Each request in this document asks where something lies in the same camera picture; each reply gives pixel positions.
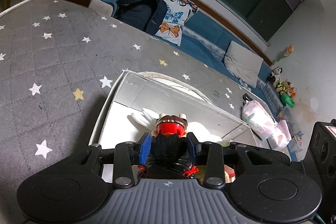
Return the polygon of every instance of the green object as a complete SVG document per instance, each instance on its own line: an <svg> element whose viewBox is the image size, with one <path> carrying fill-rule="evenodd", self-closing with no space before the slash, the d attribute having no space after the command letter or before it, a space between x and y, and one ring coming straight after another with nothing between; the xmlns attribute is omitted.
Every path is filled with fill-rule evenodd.
<svg viewBox="0 0 336 224"><path fill-rule="evenodd" d="M285 105L289 105L291 108L293 108L295 106L294 101L292 100L291 97L288 96L287 93L283 93L281 94L281 101L285 104Z"/></svg>

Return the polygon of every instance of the sofa backrest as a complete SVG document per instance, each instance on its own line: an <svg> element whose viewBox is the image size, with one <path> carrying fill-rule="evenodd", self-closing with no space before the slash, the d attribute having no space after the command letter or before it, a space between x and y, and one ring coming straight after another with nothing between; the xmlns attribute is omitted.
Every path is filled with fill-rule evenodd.
<svg viewBox="0 0 336 224"><path fill-rule="evenodd" d="M184 25L225 51L228 49L232 40L251 50L238 37L200 10L187 20ZM270 67L263 61L258 77L266 82L266 78L270 72Z"/></svg>

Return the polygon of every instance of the orange butterfly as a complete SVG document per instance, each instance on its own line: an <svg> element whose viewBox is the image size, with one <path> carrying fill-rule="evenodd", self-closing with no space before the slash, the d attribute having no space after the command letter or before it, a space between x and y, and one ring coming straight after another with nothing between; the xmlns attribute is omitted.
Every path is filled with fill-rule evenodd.
<svg viewBox="0 0 336 224"><path fill-rule="evenodd" d="M160 32L162 33L168 32L168 35L170 35L171 33L171 35L175 38L179 36L179 31L180 31L180 26L178 25L169 25L168 23L163 22L160 26Z"/></svg>

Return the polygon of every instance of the cushion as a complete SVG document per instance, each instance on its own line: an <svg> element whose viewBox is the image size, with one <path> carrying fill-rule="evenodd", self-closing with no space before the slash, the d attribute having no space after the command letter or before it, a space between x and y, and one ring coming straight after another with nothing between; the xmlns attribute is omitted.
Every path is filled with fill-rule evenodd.
<svg viewBox="0 0 336 224"><path fill-rule="evenodd" d="M198 7L190 0L164 1L167 4L167 14L156 35L180 46L184 22L190 14L196 13Z"/></svg>
<svg viewBox="0 0 336 224"><path fill-rule="evenodd" d="M263 62L260 56L231 41L223 62L232 75L252 88L256 88L258 73Z"/></svg>

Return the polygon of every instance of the open cardboard box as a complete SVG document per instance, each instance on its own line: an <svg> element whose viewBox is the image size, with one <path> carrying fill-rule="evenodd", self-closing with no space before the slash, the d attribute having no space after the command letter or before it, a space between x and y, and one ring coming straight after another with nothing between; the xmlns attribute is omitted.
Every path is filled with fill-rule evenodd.
<svg viewBox="0 0 336 224"><path fill-rule="evenodd" d="M111 88L89 145L99 143L103 149L109 149L121 142L137 142L149 130L139 125L131 113L148 108L168 115L185 113L188 122L202 123L211 134L223 140L269 148L268 143L261 142L243 120L205 102L183 86L174 83L171 87L167 84L166 80L155 80L124 70ZM112 171L112 166L104 166L102 177L105 181L112 181Z"/></svg>

